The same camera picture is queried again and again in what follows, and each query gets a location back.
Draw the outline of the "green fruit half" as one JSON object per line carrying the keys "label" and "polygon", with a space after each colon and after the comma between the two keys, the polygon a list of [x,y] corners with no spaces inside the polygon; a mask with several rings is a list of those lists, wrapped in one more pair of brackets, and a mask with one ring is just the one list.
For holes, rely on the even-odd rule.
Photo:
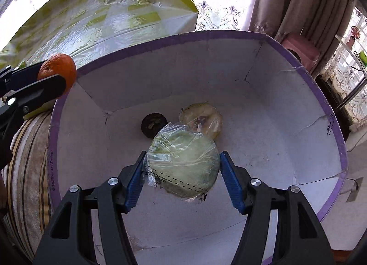
{"label": "green fruit half", "polygon": [[147,185],[189,201],[207,194],[219,170],[220,154],[215,142],[182,124],[163,127],[144,157]]}

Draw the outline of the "green checkered plastic tablecloth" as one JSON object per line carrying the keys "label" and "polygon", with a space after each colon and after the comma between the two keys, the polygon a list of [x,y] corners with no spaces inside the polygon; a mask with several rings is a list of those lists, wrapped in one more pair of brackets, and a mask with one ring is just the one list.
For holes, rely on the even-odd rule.
{"label": "green checkered plastic tablecloth", "polygon": [[56,53],[82,67],[109,53],[192,32],[193,0],[49,0],[1,51],[1,66],[30,66]]}

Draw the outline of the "purple white cardboard box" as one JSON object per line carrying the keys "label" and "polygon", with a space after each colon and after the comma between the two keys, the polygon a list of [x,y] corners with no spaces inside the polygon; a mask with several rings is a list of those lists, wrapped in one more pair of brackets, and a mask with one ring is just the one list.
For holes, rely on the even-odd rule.
{"label": "purple white cardboard box", "polygon": [[124,216],[140,264],[230,264],[245,217],[219,169],[234,164],[271,187],[301,189],[319,219],[347,170],[334,111],[294,55],[261,33],[191,32],[80,63],[50,123],[53,205],[71,185],[98,187],[142,151]]}

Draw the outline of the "dark dried fruit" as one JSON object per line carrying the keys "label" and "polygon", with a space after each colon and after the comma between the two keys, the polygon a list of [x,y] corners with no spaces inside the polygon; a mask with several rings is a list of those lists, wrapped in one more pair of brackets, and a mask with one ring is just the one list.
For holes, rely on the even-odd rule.
{"label": "dark dried fruit", "polygon": [[167,119],[161,113],[150,113],[143,118],[141,131],[146,137],[153,139],[167,124]]}

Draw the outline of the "pink plastic stool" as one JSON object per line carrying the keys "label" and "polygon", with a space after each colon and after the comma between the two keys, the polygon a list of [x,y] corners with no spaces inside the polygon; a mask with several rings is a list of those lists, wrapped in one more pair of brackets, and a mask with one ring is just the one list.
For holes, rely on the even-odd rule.
{"label": "pink plastic stool", "polygon": [[311,41],[296,33],[289,33],[281,45],[290,51],[311,74],[317,65],[320,52]]}

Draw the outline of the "white side table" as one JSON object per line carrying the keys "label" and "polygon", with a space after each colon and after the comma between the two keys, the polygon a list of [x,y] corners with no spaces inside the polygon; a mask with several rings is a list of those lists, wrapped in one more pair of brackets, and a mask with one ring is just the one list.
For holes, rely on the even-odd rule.
{"label": "white side table", "polygon": [[333,70],[335,89],[340,93],[342,101],[337,110],[347,108],[351,101],[366,98],[366,66],[353,48],[350,48],[340,37],[335,35],[339,46],[336,50],[336,67]]}

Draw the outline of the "pale fruit half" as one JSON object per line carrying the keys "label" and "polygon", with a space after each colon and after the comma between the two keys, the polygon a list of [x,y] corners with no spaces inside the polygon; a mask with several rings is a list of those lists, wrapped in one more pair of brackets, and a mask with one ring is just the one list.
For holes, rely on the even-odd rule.
{"label": "pale fruit half", "polygon": [[223,116],[207,102],[195,103],[184,108],[178,121],[212,140],[219,136],[223,127]]}

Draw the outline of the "small orange tangerine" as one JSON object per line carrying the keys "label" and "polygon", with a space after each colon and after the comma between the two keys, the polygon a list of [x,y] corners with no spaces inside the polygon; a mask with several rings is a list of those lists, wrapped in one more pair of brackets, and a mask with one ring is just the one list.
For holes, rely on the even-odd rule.
{"label": "small orange tangerine", "polygon": [[74,85],[77,79],[77,68],[74,60],[63,53],[57,53],[49,57],[40,67],[37,80],[45,79],[53,75],[60,75],[65,79],[67,93]]}

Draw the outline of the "green cup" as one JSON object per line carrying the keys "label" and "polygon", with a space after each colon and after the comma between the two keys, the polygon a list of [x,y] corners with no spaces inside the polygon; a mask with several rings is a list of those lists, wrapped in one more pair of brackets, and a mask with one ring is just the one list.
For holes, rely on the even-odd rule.
{"label": "green cup", "polygon": [[363,64],[367,65],[367,55],[364,53],[364,51],[360,51],[358,53],[359,59],[363,62]]}

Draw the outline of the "beige curtain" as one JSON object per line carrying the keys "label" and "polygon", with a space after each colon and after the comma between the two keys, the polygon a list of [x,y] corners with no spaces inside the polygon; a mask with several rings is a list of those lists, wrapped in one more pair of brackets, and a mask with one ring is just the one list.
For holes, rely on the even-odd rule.
{"label": "beige curtain", "polygon": [[253,0],[247,30],[273,37],[278,42],[298,33],[320,53],[311,75],[317,77],[338,47],[356,0]]}

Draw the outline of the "striped towel cushion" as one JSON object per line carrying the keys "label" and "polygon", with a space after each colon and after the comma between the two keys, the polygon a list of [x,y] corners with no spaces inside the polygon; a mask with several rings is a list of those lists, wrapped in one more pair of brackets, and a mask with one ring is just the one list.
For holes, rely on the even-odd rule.
{"label": "striped towel cushion", "polygon": [[1,171],[10,203],[2,223],[30,261],[53,214],[47,171],[51,114],[46,111],[23,123],[11,143],[12,161]]}

